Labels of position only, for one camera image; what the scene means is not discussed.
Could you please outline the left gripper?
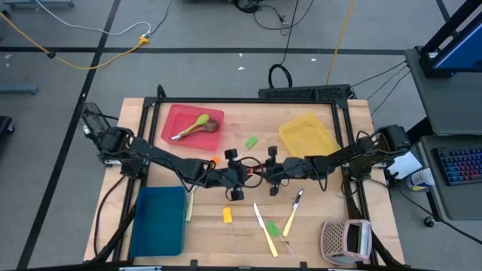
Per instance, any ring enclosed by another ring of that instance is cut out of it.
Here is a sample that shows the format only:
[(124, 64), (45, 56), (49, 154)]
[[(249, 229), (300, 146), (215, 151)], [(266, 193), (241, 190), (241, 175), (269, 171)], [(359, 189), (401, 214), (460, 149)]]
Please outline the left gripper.
[(256, 185), (260, 177), (252, 175), (249, 178), (249, 171), (258, 170), (258, 166), (245, 166), (236, 160), (237, 149), (229, 149), (224, 152), (225, 158), (228, 160), (227, 168), (214, 169), (210, 172), (210, 187), (225, 187), (230, 191), (231, 201), (244, 200), (243, 187), (246, 185)]

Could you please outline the green spatula clear handle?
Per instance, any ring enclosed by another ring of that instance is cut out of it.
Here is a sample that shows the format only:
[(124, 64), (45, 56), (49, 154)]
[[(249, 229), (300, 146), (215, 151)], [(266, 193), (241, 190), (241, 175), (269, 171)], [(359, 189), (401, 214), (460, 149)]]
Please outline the green spatula clear handle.
[(285, 240), (285, 238), (282, 236), (281, 231), (276, 226), (276, 224), (273, 221), (268, 221), (267, 224), (266, 224), (266, 227), (267, 227), (267, 230), (268, 230), (269, 234), (273, 237), (277, 237), (282, 242), (282, 244), (285, 246), (285, 248), (288, 251), (288, 253), (290, 254), (290, 256), (293, 259), (295, 259), (296, 255), (295, 255), (293, 249), (291, 248), (289, 243)]
[(245, 143), (245, 147), (241, 154), (235, 159), (235, 161), (240, 161), (242, 158), (244, 158), (245, 154), (258, 142), (258, 137), (256, 135), (253, 135), (248, 138), (248, 140)]

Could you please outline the yellow spatula clear handle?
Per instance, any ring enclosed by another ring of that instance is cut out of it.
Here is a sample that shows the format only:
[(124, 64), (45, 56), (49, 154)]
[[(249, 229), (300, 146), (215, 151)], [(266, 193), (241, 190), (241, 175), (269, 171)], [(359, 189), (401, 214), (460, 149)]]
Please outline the yellow spatula clear handle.
[(233, 232), (233, 217), (232, 217), (231, 208), (224, 207), (222, 210), (222, 213), (223, 213), (223, 222), (227, 225), (230, 232), (230, 246), (233, 252), (236, 252), (237, 248), (236, 248), (236, 242), (235, 242), (234, 232)]

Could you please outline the yellow plastic bin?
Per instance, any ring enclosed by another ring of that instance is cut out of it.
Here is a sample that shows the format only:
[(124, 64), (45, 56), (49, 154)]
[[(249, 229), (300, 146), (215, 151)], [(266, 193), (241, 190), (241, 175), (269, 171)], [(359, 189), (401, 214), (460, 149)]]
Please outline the yellow plastic bin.
[(281, 125), (279, 137), (293, 157), (328, 156), (341, 149), (314, 113), (304, 114)]

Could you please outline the cream handled table knife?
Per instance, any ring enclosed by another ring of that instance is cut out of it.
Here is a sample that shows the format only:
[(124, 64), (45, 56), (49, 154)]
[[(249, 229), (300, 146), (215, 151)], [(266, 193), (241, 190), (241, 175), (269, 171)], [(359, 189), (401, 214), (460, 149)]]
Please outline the cream handled table knife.
[(194, 208), (194, 197), (195, 197), (196, 189), (197, 189), (197, 186), (194, 186), (192, 191), (189, 193), (188, 208), (187, 208), (187, 213), (186, 213), (186, 217), (185, 217), (185, 220), (187, 222), (189, 222), (191, 220), (191, 217), (192, 217), (193, 208)]
[(293, 221), (294, 221), (294, 216), (295, 216), (295, 213), (296, 213), (297, 208), (298, 208), (298, 206), (299, 206), (300, 198), (302, 197), (303, 193), (304, 193), (304, 189), (303, 189), (303, 188), (301, 188), (301, 189), (298, 191), (298, 193), (297, 193), (297, 196), (296, 196), (296, 198), (295, 198), (295, 200), (294, 200), (294, 203), (293, 203), (293, 205), (292, 205), (291, 214), (289, 215), (288, 220), (287, 220), (287, 222), (286, 222), (286, 224), (285, 224), (285, 227), (284, 227), (284, 229), (283, 229), (283, 231), (282, 231), (282, 236), (283, 236), (283, 237), (287, 237), (287, 236), (289, 235), (291, 226), (292, 226)]
[(278, 252), (277, 252), (277, 250), (276, 250), (276, 246), (274, 245), (273, 240), (272, 240), (271, 237), (270, 237), (270, 234), (269, 234), (269, 232), (268, 232), (268, 230), (267, 230), (267, 228), (266, 228), (266, 225), (265, 225), (265, 223), (264, 223), (264, 221), (263, 221), (263, 218), (261, 217), (261, 213), (259, 212), (258, 205), (257, 205), (256, 202), (253, 204), (253, 209), (254, 209), (254, 211), (255, 211), (255, 216), (256, 216), (256, 218), (257, 218), (257, 220), (258, 220), (258, 223), (259, 223), (260, 227), (262, 228), (262, 230), (264, 231), (264, 235), (265, 235), (265, 238), (266, 238), (266, 240), (267, 240), (267, 244), (268, 244), (268, 246), (269, 246), (269, 249), (270, 249), (270, 252), (271, 252), (272, 256), (273, 256), (273, 257), (278, 257), (279, 254), (278, 254)]

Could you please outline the brown wooden spoon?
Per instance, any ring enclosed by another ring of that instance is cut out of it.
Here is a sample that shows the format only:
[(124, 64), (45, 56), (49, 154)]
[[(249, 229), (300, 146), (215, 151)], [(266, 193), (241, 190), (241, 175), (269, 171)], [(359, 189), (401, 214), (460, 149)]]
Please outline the brown wooden spoon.
[(195, 132), (216, 132), (219, 128), (219, 124), (217, 120), (208, 120), (205, 124), (194, 128), (189, 132), (182, 133), (182, 137), (188, 136)]

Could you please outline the green silicone spoon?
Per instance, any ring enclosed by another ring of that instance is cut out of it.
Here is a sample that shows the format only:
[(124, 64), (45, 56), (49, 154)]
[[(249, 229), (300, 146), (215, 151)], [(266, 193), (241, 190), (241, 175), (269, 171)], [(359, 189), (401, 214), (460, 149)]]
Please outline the green silicone spoon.
[(193, 129), (197, 128), (198, 126), (202, 126), (206, 124), (209, 121), (210, 116), (208, 114), (201, 114), (197, 117), (197, 120), (194, 124), (189, 126), (187, 129), (181, 131), (177, 135), (174, 135), (171, 139), (176, 141), (179, 140), (182, 136), (187, 135), (189, 132), (191, 132)]

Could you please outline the red plastic bin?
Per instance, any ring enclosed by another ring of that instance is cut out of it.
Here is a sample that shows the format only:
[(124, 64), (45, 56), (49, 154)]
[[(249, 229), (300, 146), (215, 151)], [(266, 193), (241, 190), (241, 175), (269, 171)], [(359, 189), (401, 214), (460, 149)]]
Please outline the red plastic bin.
[[(214, 132), (194, 132), (183, 139), (172, 140), (172, 137), (192, 126), (201, 114), (208, 114), (210, 120), (218, 122)], [(161, 138), (170, 145), (196, 148), (204, 151), (217, 151), (221, 141), (224, 112), (212, 108), (192, 105), (173, 104), (167, 115)]]

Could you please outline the blue plastic bin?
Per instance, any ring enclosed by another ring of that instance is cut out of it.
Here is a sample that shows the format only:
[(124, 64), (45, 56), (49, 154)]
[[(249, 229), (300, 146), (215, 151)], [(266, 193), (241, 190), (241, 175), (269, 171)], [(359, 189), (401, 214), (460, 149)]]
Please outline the blue plastic bin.
[(132, 257), (174, 257), (182, 253), (187, 194), (183, 187), (143, 187), (133, 222)]

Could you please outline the pink box grater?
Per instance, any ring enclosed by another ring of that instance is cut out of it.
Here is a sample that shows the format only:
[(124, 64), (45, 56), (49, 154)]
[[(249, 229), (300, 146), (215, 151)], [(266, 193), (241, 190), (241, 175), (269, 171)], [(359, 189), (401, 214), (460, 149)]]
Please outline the pink box grater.
[(371, 222), (367, 220), (326, 221), (320, 237), (322, 257), (334, 265), (366, 261), (371, 256)]

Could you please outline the white paper sheet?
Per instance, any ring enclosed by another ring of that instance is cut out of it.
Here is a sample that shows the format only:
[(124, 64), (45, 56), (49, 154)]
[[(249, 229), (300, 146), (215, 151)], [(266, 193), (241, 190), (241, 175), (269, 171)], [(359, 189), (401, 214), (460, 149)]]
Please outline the white paper sheet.
[(418, 159), (408, 151), (405, 155), (396, 157), (394, 163), (387, 168), (390, 175), (396, 179), (403, 179), (421, 169), (423, 166)]

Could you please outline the black mesh power supply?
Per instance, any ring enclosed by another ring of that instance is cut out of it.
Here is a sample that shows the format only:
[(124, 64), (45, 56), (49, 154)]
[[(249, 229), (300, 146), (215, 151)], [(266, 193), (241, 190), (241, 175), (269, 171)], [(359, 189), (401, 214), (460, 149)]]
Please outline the black mesh power supply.
[(85, 136), (95, 143), (103, 137), (111, 127), (106, 116), (94, 102), (84, 102), (80, 109), (80, 123)]

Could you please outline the grey desk top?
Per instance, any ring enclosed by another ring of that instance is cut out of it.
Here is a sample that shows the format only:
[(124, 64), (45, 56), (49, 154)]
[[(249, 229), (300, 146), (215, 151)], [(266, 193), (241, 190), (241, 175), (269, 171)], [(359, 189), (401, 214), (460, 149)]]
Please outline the grey desk top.
[(408, 67), (433, 132), (482, 135), (482, 73), (427, 78), (415, 49), (404, 51)]

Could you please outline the grey metal floor bar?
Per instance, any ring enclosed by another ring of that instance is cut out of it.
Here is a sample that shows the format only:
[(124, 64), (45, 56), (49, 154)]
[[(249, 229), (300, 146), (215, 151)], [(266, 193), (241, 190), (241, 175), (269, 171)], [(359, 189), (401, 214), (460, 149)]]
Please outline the grey metal floor bar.
[(70, 8), (75, 6), (72, 0), (0, 0), (4, 5), (10, 8), (17, 8), (19, 5), (67, 5)]
[(38, 87), (34, 84), (0, 84), (0, 93), (30, 93), (35, 95)]

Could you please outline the black metal table frame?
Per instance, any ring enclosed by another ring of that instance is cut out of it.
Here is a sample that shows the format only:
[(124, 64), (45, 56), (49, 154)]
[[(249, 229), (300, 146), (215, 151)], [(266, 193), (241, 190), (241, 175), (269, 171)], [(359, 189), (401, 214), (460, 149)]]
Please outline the black metal table frame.
[[(251, 135), (260, 137), (252, 154), (266, 160), (271, 145), (278, 148), (283, 160), (287, 149), (278, 136), (279, 127), (309, 112), (316, 114), (330, 134), (345, 146), (356, 132), (372, 132), (373, 124), (364, 100), (350, 99), (345, 108), (333, 100), (287, 100), (257, 98), (183, 98), (182, 104), (214, 108), (224, 112), (221, 141), (215, 152), (170, 145), (161, 138), (169, 110), (177, 99), (160, 94), (155, 97), (127, 98), (122, 105), (117, 125), (131, 129), (136, 135), (155, 146), (179, 157), (209, 159), (223, 157), (227, 149), (241, 149)], [(128, 210), (136, 201), (142, 185), (177, 186), (176, 175), (161, 166), (151, 164), (143, 179), (126, 180), (119, 166), (106, 169), (99, 196), (101, 214), (94, 218), (84, 259), (100, 269), (111, 266), (160, 266), (163, 270), (221, 270), (259, 271), (281, 269), (323, 269), (328, 262), (322, 259), (319, 248), (321, 225), (326, 220), (347, 218), (346, 200), (340, 191), (343, 173), (337, 170), (329, 176), (328, 189), (322, 191), (316, 181), (291, 181), (283, 187), (295, 195), (303, 188), (305, 194), (289, 233), (294, 249), (293, 259), (283, 245), (277, 245), (278, 257), (273, 257), (267, 240), (255, 218), (252, 208), (256, 202), (267, 220), (285, 223), (290, 208), (282, 197), (271, 196), (267, 184), (247, 188), (244, 200), (233, 202), (233, 232), (237, 251), (230, 246), (230, 232), (222, 221), (222, 209), (228, 204), (220, 188), (199, 189), (195, 193), (194, 213), (185, 231), (183, 252), (176, 257), (134, 258), (130, 255), (130, 227), (122, 227)]]

